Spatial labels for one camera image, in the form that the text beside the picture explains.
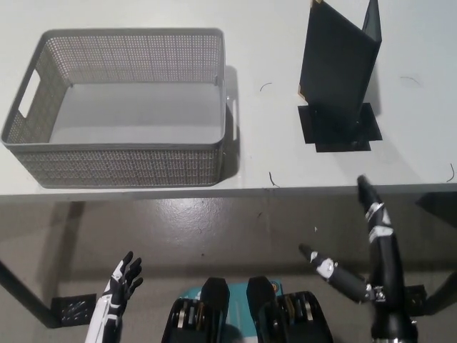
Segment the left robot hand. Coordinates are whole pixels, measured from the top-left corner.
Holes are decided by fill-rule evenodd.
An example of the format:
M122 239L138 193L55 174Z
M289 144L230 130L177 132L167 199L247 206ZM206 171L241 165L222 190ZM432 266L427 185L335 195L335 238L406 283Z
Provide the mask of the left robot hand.
M111 273L102 295L97 299L85 343L120 342L123 315L127 304L144 281L142 259L129 251Z

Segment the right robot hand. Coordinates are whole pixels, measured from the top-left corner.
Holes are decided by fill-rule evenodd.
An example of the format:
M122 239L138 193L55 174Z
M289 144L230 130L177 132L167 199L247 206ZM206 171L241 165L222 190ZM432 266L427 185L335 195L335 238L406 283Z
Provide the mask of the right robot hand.
M373 305L373 342L417 342L406 310L406 287L398 240L385 203L368 178L357 178L358 200L367 223L371 270L367 280L304 243L298 249L316 273L355 303Z

